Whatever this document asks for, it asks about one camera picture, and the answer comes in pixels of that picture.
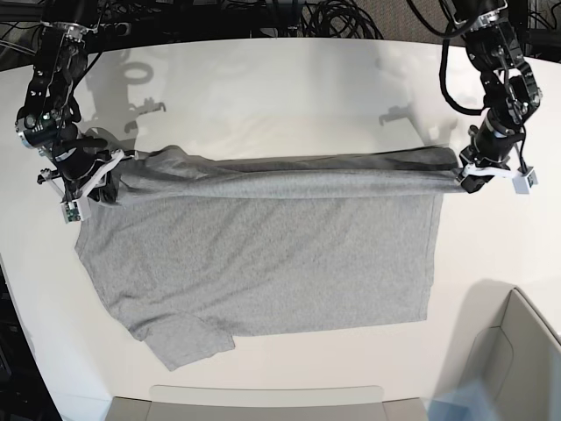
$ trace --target wire bundle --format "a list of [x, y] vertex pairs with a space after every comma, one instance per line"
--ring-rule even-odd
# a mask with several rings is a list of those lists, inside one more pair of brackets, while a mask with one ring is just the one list
[[302, 15], [304, 37], [384, 39], [372, 17], [354, 0], [327, 0], [305, 7], [309, 20]]
[[558, 26], [557, 16], [555, 16], [555, 9], [561, 7], [561, 2], [555, 3], [550, 7], [550, 14], [553, 18], [553, 24], [548, 22], [541, 11], [530, 11], [528, 10], [528, 18], [535, 20], [537, 23], [542, 24], [542, 26], [551, 31], [556, 31]]

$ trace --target cable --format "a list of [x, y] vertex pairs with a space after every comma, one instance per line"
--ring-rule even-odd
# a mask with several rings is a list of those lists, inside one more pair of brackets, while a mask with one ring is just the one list
[[31, 57], [35, 55], [35, 52], [30, 48], [27, 48], [26, 46], [20, 46], [19, 44], [14, 44], [13, 42], [4, 41], [3, 39], [0, 39], [0, 46], [4, 46], [21, 54], [31, 55]]
[[520, 161], [520, 168], [522, 169], [522, 173], [526, 174], [528, 172], [528, 166], [526, 165], [526, 161], [524, 160], [524, 146], [526, 145], [526, 126], [523, 125], [522, 129], [524, 130], [524, 137], [522, 139], [522, 143], [520, 145], [520, 152], [518, 153], [518, 160]]
[[86, 75], [88, 74], [88, 72], [91, 70], [92, 67], [95, 66], [95, 64], [97, 63], [97, 61], [99, 60], [99, 58], [102, 56], [103, 54], [103, 50], [100, 51], [99, 53], [97, 53], [97, 56], [95, 57], [94, 60], [91, 61], [91, 63], [89, 63], [89, 65], [86, 67], [86, 70], [84, 70], [84, 73], [82, 73], [82, 76], [80, 76], [78, 78], [78, 80], [76, 81], [76, 83], [74, 84], [74, 87], [72, 88], [72, 93], [74, 94], [74, 91], [76, 89], [76, 87], [78, 86], [78, 84], [82, 81], [82, 79], [84, 77], [86, 77]]
[[553, 21], [555, 22], [555, 24], [553, 25], [553, 29], [557, 29], [557, 16], [555, 16], [555, 9], [559, 6], [561, 6], [561, 2], [553, 4], [550, 9], [551, 16], [553, 17]]
[[18, 26], [18, 24], [20, 24], [21, 22], [16, 22], [15, 24], [10, 24], [8, 22], [0, 22], [0, 25], [7, 25], [7, 26], [11, 26], [12, 29], [20, 29], [20, 30], [25, 30], [25, 29], [33, 29], [33, 28], [37, 28], [38, 26], [41, 26], [42, 24], [38, 24], [38, 25], [33, 25], [33, 26]]
[[543, 26], [545, 26], [547, 29], [551, 29], [554, 30], [555, 27], [550, 24], [542, 15], [540, 15], [537, 11], [529, 11], [528, 12], [528, 18], [532, 18], [534, 19], [536, 22], [542, 24]]
[[[452, 28], [452, 23], [450, 22], [446, 28], [446, 30]], [[443, 39], [442, 41], [442, 55], [440, 58], [440, 71], [438, 72], [438, 79], [440, 81], [440, 91], [446, 102], [454, 109], [455, 111], [465, 114], [466, 116], [480, 116], [484, 109], [471, 109], [465, 108], [457, 103], [454, 98], [448, 92], [448, 88], [446, 87], [446, 70], [448, 69], [448, 51], [450, 49], [450, 40]]]
[[437, 29], [435, 29], [421, 14], [421, 12], [416, 8], [415, 4], [413, 3], [413, 0], [406, 0], [407, 4], [409, 5], [409, 8], [411, 9], [411, 11], [413, 11], [413, 13], [415, 14], [416, 18], [419, 19], [419, 21], [423, 24], [423, 26], [425, 28], [427, 28], [429, 30], [430, 33], [432, 33], [433, 35], [436, 35], [438, 38], [442, 38], [442, 39], [452, 39], [452, 38], [456, 38], [459, 37], [460, 35], [464, 35], [466, 32], [468, 32], [470, 29], [472, 29], [473, 24], [475, 23], [475, 21], [479, 18], [479, 15], [481, 14], [481, 12], [483, 11], [483, 9], [485, 8], [485, 3], [486, 0], [479, 0], [479, 3], [477, 5], [477, 13], [475, 14], [475, 16], [472, 16], [471, 18], [469, 18], [465, 24], [463, 24], [462, 26], [460, 26], [458, 29], [456, 29], [455, 31], [451, 31], [451, 32], [440, 32]]
[[384, 39], [372, 17], [354, 0], [327, 0], [305, 7], [309, 21], [302, 14], [304, 37]]

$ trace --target black cable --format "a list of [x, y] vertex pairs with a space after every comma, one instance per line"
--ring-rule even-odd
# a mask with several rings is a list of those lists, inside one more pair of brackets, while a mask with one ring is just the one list
[[413, 0], [406, 0], [406, 1], [407, 1], [407, 4], [409, 5], [409, 8], [411, 9], [411, 11], [413, 11], [413, 13], [415, 14], [416, 18], [419, 19], [419, 21], [423, 24], [423, 26], [425, 28], [427, 28], [429, 30], [430, 33], [432, 33], [433, 35], [436, 35], [438, 38], [452, 39], [452, 38], [459, 37], [460, 35], [464, 35], [466, 32], [468, 32], [470, 29], [472, 29], [473, 24], [479, 18], [479, 15], [481, 14], [481, 12], [483, 11], [483, 9], [485, 7], [485, 1], [486, 0], [479, 0], [478, 6], [477, 6], [477, 13], [475, 14], [475, 16], [472, 16], [471, 18], [469, 18], [467, 20], [467, 22], [465, 22], [465, 24], [460, 26], [455, 31], [451, 31], [451, 32], [440, 32], [437, 29], [435, 29], [423, 17], [421, 12], [416, 8], [415, 4], [413, 3]]
[[[452, 27], [452, 23], [448, 24], [447, 29]], [[455, 111], [465, 114], [466, 116], [480, 116], [484, 109], [476, 110], [471, 108], [465, 108], [457, 103], [454, 98], [448, 92], [448, 88], [446, 87], [446, 70], [448, 68], [448, 51], [450, 49], [450, 40], [443, 39], [442, 41], [442, 55], [440, 58], [440, 71], [438, 72], [438, 79], [440, 81], [440, 91], [446, 102], [452, 107]]]
[[91, 63], [89, 63], [89, 65], [86, 67], [86, 70], [84, 70], [84, 73], [82, 73], [82, 75], [78, 78], [78, 80], [76, 80], [76, 83], [74, 84], [74, 87], [72, 88], [73, 93], [74, 93], [76, 87], [78, 86], [78, 84], [83, 80], [84, 77], [86, 77], [86, 75], [91, 70], [91, 68], [95, 66], [95, 64], [97, 63], [99, 58], [102, 56], [102, 54], [103, 54], [103, 50], [100, 51], [99, 53], [97, 53], [97, 56], [94, 58], [94, 60], [91, 61]]
[[555, 22], [555, 24], [553, 25], [553, 29], [556, 30], [557, 30], [557, 17], [555, 16], [555, 9], [559, 6], [561, 6], [561, 2], [553, 4], [550, 9], [551, 16], [553, 17], [553, 21]]
[[384, 39], [372, 17], [354, 0], [327, 0], [305, 7], [310, 16], [306, 21], [302, 14], [304, 37]]
[[526, 145], [526, 126], [523, 125], [522, 129], [524, 130], [524, 137], [523, 137], [522, 143], [520, 145], [520, 152], [518, 153], [518, 160], [520, 161], [520, 168], [522, 169], [522, 173], [526, 174], [528, 172], [528, 166], [526, 165], [526, 161], [524, 160], [524, 146]]
[[453, 17], [451, 15], [450, 10], [448, 9], [448, 5], [446, 4], [445, 0], [438, 0], [438, 2], [440, 3], [440, 9], [442, 10], [442, 13], [446, 16], [446, 20], [449, 23], [453, 22]]
[[542, 24], [543, 26], [545, 26], [547, 29], [555, 29], [555, 27], [550, 24], [542, 15], [540, 15], [537, 11], [529, 11], [528, 12], [528, 18], [532, 18], [534, 19], [536, 22], [539, 22], [540, 24]]

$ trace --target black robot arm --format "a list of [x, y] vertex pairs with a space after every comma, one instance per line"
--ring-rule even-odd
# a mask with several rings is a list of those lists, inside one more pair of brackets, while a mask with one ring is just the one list
[[[513, 179], [517, 193], [529, 193], [537, 179], [522, 155], [526, 141], [524, 124], [539, 107], [542, 92], [508, 21], [506, 1], [454, 0], [453, 3], [456, 14], [450, 16], [453, 16], [454, 25], [479, 16], [463, 39], [471, 63], [481, 73], [484, 109], [488, 109], [481, 127], [470, 128], [470, 145], [460, 154], [464, 169], [458, 182], [467, 192], [473, 193], [494, 176], [504, 176]], [[443, 58], [448, 44], [449, 41], [443, 44]], [[454, 109], [463, 112], [445, 92], [445, 84], [441, 83], [441, 87]], [[518, 149], [521, 164], [517, 171], [511, 171], [507, 165], [514, 147]]]
[[[38, 182], [49, 182], [60, 193], [67, 222], [89, 216], [88, 197], [115, 200], [110, 170], [130, 155], [110, 152], [105, 140], [84, 137], [76, 126], [82, 115], [75, 87], [88, 68], [85, 39], [97, 32], [98, 22], [97, 0], [47, 2], [41, 18], [46, 28], [16, 121], [24, 145], [39, 149], [56, 167], [41, 171]], [[64, 182], [64, 191], [56, 178]]]

